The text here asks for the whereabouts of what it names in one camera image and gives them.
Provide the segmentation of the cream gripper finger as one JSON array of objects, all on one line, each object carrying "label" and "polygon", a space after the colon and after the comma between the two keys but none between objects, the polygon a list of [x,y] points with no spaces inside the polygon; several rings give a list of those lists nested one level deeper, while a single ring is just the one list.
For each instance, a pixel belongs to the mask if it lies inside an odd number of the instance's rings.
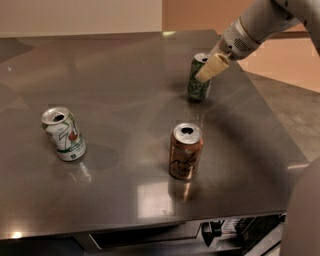
[{"label": "cream gripper finger", "polygon": [[209,53],[204,54],[204,65],[195,75],[200,83],[205,83],[229,67],[229,54],[217,44]]}]

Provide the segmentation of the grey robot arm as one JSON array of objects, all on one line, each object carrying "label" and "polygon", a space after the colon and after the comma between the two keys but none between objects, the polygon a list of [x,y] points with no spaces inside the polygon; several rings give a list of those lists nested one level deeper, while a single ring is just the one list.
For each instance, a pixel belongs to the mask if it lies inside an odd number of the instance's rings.
[{"label": "grey robot arm", "polygon": [[[301,23],[320,54],[320,0],[256,0],[223,32],[196,74],[204,83],[272,36]],[[280,256],[320,256],[320,159],[299,176],[288,204]]]}]

